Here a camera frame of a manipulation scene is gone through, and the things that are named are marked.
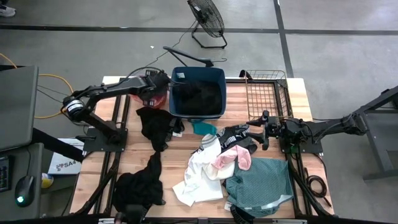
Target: teal cloth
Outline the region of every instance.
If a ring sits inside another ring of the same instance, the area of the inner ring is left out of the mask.
[[[193,126],[193,133],[199,134],[199,135],[207,135],[207,134],[212,134],[216,135],[217,134],[217,128],[214,127],[212,124],[204,123],[204,122],[194,122],[192,123]]]
[[[252,158],[250,169],[235,165],[226,179],[228,201],[254,217],[274,214],[279,205],[293,198],[287,161]]]

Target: desk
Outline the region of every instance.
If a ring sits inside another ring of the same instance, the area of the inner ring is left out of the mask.
[[[29,146],[22,146],[16,149],[1,152],[2,156],[13,156],[14,164],[12,166],[11,190],[0,193],[0,221],[22,220],[30,218],[38,218],[40,215],[40,192],[42,186],[42,157],[44,146],[42,143],[31,144]],[[24,208],[18,207],[15,202],[15,186],[21,177],[27,173],[35,177],[34,192],[35,197],[33,202]]]
[[[116,83],[119,79],[120,77],[104,77],[103,83]],[[304,80],[301,78],[288,78],[287,83],[294,116],[306,121],[312,120]],[[95,113],[104,120],[111,120],[113,107],[114,98],[102,100],[98,102]],[[154,153],[150,141],[141,134],[141,120],[136,114],[136,110],[140,107],[142,107],[140,103],[131,101],[126,126],[129,130],[129,136],[126,150],[121,156],[118,175],[125,172],[135,173],[142,170],[146,167],[150,155]],[[122,114],[122,111],[123,108],[120,108],[119,114]],[[226,126],[245,123],[247,120],[248,100],[246,97],[245,85],[240,83],[227,83],[227,105],[225,114],[216,121],[207,122],[221,129]],[[232,218],[231,213],[224,209],[227,196],[226,191],[224,191],[223,200],[194,203],[192,207],[183,204],[176,198],[172,187],[183,181],[184,171],[187,168],[191,153],[200,145],[200,140],[203,137],[194,134],[192,125],[188,122],[184,121],[184,125],[185,131],[182,138],[173,137],[172,140],[168,142],[169,148],[162,152],[162,175],[160,176],[160,180],[163,182],[164,200],[167,203],[163,206],[152,206],[147,213],[147,217]],[[261,128],[251,127],[251,131],[260,132]],[[280,152],[278,140],[272,138],[270,138],[269,149],[267,151],[262,151],[261,146],[259,146],[252,156],[285,159],[284,155]],[[73,196],[71,212],[79,210],[97,187],[100,179],[103,157],[103,152],[94,152],[83,161],[75,195]],[[302,160],[310,175],[320,176],[327,184],[325,170],[317,157],[312,154],[302,154]],[[304,212],[302,193],[298,186],[296,186],[296,188],[300,209]],[[108,190],[108,187],[104,190],[101,212],[106,204]],[[331,201],[329,192],[326,197]],[[333,213],[333,209],[328,207],[323,199],[318,199],[318,201],[326,210]],[[112,214],[114,215],[115,213],[116,210],[113,208]],[[266,218],[272,217],[294,218],[292,202],[283,203],[277,213]]]

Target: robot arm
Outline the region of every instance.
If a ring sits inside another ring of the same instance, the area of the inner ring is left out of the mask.
[[[341,119],[314,123],[297,118],[269,116],[268,111],[263,111],[259,119],[248,121],[247,124],[264,127],[262,133],[249,133],[250,137],[263,144],[263,150],[268,149],[269,137],[280,138],[286,146],[299,147],[300,144],[317,145],[323,137],[329,134],[364,135],[367,130],[362,117],[354,113]]]
[[[138,95],[146,100],[157,93],[157,90],[166,88],[170,79],[163,71],[147,70],[142,77],[132,77],[119,83],[100,86],[89,86],[84,90],[74,91],[70,96],[63,99],[61,111],[70,120],[75,122],[84,121],[98,129],[109,142],[120,141],[120,131],[112,121],[104,121],[93,113],[95,105],[99,100],[115,97],[118,95]]]

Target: blue bin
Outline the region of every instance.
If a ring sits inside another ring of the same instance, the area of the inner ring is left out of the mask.
[[[172,115],[178,116],[180,118],[187,118],[187,119],[218,119],[220,118],[224,112],[226,107],[226,82],[225,82],[225,74],[224,70],[220,68],[209,68],[209,67],[175,67],[173,69],[172,80],[175,82],[181,82],[183,79],[179,78],[177,75],[179,74],[180,77],[185,77],[188,81],[206,81],[206,82],[214,82],[218,83],[221,90],[221,113],[220,114],[212,114],[212,115],[190,115],[190,114],[180,114],[178,112],[178,104],[180,99],[173,94],[173,87],[170,88],[170,95],[169,95],[169,111]]]

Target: fan stand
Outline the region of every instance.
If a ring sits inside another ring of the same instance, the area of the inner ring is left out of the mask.
[[[217,49],[217,48],[224,49],[224,48],[228,45],[228,43],[227,43],[226,40],[225,40],[224,34],[221,34],[221,37],[223,38],[223,40],[224,40],[224,42],[225,42],[225,45],[223,45],[223,46],[211,46],[211,47],[206,47],[206,46],[204,46],[203,44],[200,43],[200,41],[199,41],[199,40],[195,37],[195,35],[194,35],[194,33],[195,33],[195,32],[197,31],[197,29],[198,29],[198,26],[199,26],[199,22],[197,22],[195,28],[194,28],[193,31],[192,31],[192,38],[194,38],[195,41],[198,42],[198,44],[200,45],[201,48],[204,48],[204,49]]]

